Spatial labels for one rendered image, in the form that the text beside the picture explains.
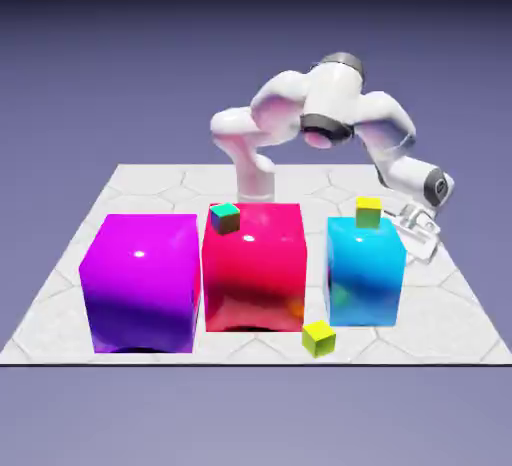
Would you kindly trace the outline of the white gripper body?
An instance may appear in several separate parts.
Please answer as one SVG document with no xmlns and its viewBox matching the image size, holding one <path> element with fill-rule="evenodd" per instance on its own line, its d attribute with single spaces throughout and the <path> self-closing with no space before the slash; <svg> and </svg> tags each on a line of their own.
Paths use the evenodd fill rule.
<svg viewBox="0 0 512 466">
<path fill-rule="evenodd" d="M 440 227 L 433 213 L 419 203 L 406 203 L 385 208 L 384 215 L 394 224 L 407 252 L 430 263 L 440 243 Z"/>
</svg>

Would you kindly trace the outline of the small yellow cube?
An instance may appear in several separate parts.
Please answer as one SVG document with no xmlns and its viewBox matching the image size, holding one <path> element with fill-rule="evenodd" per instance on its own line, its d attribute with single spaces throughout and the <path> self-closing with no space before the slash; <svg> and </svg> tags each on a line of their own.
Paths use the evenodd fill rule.
<svg viewBox="0 0 512 466">
<path fill-rule="evenodd" d="M 336 332 L 324 320 L 303 326 L 302 345 L 313 358 L 332 353 L 336 344 Z"/>
<path fill-rule="evenodd" d="M 382 202 L 380 198 L 358 196 L 356 198 L 356 227 L 362 229 L 378 229 L 380 226 L 381 212 Z"/>
</svg>

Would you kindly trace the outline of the small green cube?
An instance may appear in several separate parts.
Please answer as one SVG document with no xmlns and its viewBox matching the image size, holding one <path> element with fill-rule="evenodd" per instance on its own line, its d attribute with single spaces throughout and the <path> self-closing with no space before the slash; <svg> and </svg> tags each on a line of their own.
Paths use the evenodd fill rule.
<svg viewBox="0 0 512 466">
<path fill-rule="evenodd" d="M 240 229 L 240 209 L 232 203 L 214 204 L 210 207 L 210 221 L 220 235 L 236 232 Z"/>
</svg>

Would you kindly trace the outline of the large cyan box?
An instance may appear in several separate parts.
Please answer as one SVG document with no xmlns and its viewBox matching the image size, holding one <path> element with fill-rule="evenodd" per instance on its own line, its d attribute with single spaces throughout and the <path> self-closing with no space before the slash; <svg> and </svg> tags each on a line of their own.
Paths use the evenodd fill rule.
<svg viewBox="0 0 512 466">
<path fill-rule="evenodd" d="M 353 217 L 329 217 L 324 299 L 333 327 L 392 327 L 402 292 L 406 249 L 392 221 L 358 228 Z"/>
</svg>

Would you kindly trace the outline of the large red box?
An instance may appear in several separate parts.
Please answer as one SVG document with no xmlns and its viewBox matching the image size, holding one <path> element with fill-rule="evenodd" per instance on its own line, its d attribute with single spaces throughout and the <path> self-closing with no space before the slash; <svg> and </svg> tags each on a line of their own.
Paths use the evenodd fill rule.
<svg viewBox="0 0 512 466">
<path fill-rule="evenodd" d="M 240 209 L 240 229 L 225 235 L 211 226 L 208 209 L 202 242 L 206 330 L 299 332 L 307 271 L 300 205 L 232 204 Z"/>
</svg>

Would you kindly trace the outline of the large purple box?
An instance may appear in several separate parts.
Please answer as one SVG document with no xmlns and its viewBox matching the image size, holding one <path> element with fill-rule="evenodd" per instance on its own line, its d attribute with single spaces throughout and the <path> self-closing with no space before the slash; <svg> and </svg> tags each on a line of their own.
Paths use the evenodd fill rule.
<svg viewBox="0 0 512 466">
<path fill-rule="evenodd" d="M 109 214 L 79 266 L 96 353 L 190 353 L 200 302 L 195 214 Z"/>
</svg>

